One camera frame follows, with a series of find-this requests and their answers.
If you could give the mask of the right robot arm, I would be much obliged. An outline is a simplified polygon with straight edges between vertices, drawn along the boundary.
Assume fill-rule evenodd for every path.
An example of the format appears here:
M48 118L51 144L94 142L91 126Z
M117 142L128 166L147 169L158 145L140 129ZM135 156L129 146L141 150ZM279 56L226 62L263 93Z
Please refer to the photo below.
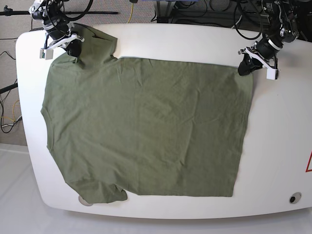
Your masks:
M74 21L85 16L93 1L89 1L86 9L77 17L71 18L61 10L64 7L63 0L36 0L29 8L29 13L34 20L40 20L45 30L45 43L40 49L39 57L49 60L53 58L54 49L60 47L75 60L73 63L79 63L79 57L82 52L82 43L94 32L91 27L83 24L74 23Z

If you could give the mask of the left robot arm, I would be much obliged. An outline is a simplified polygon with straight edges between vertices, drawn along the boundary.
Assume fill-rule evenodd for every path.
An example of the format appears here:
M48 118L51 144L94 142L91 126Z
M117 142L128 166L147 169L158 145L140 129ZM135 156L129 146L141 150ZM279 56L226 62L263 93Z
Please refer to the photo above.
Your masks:
M242 8L242 1L237 0L235 11L239 11L242 18L259 28L254 37L243 35L238 28L236 12L234 12L234 29L246 40L253 41L252 46L247 46L238 51L243 55L243 60L238 67L238 73L246 76L260 70L267 69L266 79L277 80L279 75L277 53L283 49L284 43L291 43L301 34L301 16L308 14L309 0L261 0L260 5L266 14L268 24L265 25L261 13L257 10L254 1L247 3L253 8L258 21L251 19Z

